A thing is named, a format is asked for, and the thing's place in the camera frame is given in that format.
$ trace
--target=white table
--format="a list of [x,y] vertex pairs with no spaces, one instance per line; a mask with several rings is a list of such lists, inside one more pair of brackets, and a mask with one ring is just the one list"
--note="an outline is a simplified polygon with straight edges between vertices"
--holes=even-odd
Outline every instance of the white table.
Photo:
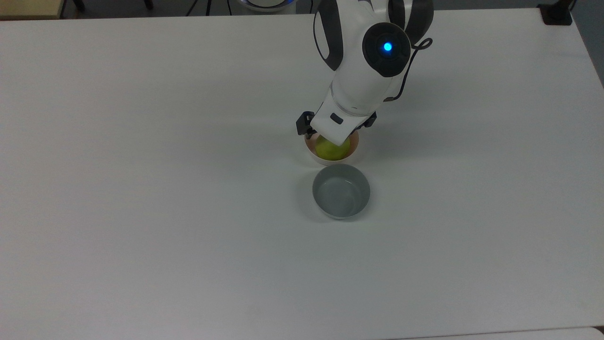
[[294,124],[332,76],[311,23],[0,23],[0,338],[604,324],[604,91],[577,28],[437,12],[361,131],[370,205],[332,221]]

